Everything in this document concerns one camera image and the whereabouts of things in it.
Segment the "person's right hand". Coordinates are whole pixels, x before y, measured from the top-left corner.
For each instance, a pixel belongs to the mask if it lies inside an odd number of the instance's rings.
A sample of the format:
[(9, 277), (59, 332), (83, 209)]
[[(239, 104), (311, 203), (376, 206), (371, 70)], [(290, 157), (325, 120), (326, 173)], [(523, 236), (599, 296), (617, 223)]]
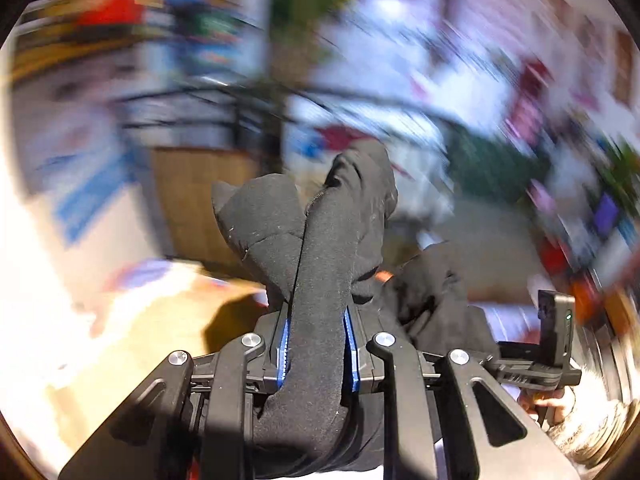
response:
[(570, 387), (555, 391), (522, 390), (518, 404), (533, 419), (540, 419), (540, 413), (546, 411), (551, 416), (550, 426), (559, 425), (573, 411), (576, 396)]

